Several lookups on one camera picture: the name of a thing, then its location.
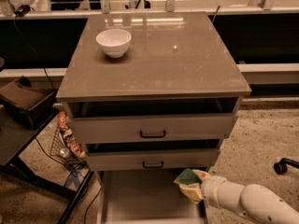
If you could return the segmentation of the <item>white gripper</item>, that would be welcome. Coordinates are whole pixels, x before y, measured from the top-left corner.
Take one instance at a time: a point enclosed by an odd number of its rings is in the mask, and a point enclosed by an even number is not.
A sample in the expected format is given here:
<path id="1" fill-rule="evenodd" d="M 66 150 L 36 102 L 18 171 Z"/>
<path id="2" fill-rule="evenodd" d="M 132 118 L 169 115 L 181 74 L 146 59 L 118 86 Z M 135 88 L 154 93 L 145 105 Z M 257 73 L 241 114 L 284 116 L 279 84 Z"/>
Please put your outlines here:
<path id="1" fill-rule="evenodd" d="M 180 191 L 193 203 L 199 204 L 205 200 L 209 205 L 220 208 L 219 190 L 221 184 L 226 181 L 225 177 L 218 175 L 210 176 L 208 172 L 192 169 L 192 172 L 197 176 L 199 183 L 190 185 L 180 184 Z"/>

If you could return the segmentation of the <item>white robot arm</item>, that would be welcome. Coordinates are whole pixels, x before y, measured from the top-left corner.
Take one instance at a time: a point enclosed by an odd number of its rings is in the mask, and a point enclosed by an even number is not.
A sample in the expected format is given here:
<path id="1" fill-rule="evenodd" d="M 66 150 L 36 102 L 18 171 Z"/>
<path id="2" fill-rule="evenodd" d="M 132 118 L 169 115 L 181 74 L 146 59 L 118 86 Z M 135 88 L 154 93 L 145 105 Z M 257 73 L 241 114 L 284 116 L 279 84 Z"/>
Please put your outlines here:
<path id="1" fill-rule="evenodd" d="M 174 181 L 193 203 L 226 209 L 258 224 L 299 224 L 299 213 L 272 190 L 240 185 L 227 178 L 196 169 L 185 169 Z"/>

